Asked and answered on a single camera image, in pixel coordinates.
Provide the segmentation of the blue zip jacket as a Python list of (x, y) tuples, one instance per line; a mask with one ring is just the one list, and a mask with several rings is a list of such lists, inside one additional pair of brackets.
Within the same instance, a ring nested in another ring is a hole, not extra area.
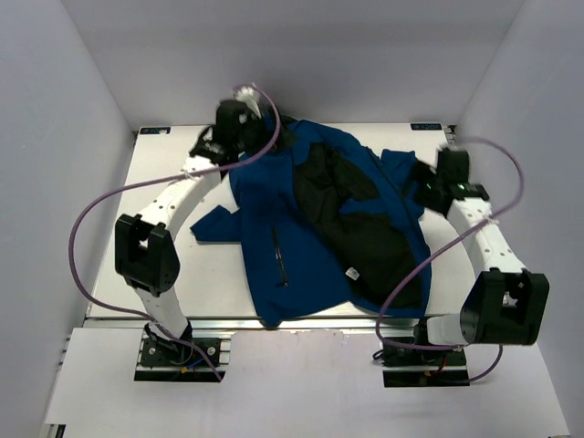
[(238, 244), (256, 314), (270, 328), (349, 302), (397, 318), (427, 309), (432, 270), (411, 151), (376, 154), (351, 134), (285, 119), (277, 149), (231, 170), (236, 210), (191, 228)]

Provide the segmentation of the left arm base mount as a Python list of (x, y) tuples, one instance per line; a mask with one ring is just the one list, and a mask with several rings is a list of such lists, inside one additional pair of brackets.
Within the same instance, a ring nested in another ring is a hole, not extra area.
[[(201, 337), (190, 339), (223, 377), (229, 363), (231, 343), (227, 338)], [(158, 339), (146, 324), (134, 371), (135, 381), (219, 383), (203, 355), (192, 347), (172, 340)]]

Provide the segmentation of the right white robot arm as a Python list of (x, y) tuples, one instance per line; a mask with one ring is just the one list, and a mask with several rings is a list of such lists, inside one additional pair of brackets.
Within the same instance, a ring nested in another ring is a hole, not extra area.
[(418, 165), (414, 201), (440, 215), (461, 237), (475, 281), (455, 314), (427, 317), (413, 356), (431, 364), (445, 349), (469, 344), (528, 346), (536, 342), (548, 301), (545, 275), (533, 273), (504, 238), (485, 187), (469, 181), (467, 151), (444, 147), (434, 169)]

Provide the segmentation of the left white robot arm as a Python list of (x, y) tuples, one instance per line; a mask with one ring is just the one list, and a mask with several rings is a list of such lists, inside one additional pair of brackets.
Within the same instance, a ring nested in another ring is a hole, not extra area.
[(114, 226), (114, 268), (138, 295), (162, 354), (185, 363), (193, 353), (190, 325), (174, 284), (180, 261), (174, 240), (193, 209), (231, 170), (273, 150), (283, 130), (276, 104), (254, 96), (220, 102), (215, 122), (199, 134), (178, 175), (136, 214)]

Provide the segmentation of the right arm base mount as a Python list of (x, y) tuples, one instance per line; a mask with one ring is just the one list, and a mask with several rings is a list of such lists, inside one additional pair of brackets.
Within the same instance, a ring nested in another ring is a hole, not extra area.
[[(428, 318), (385, 318), (384, 338), (408, 345), (429, 346)], [(372, 361), (382, 366), (385, 388), (446, 388), (470, 385), (467, 360), (462, 350), (426, 351), (381, 343)]]

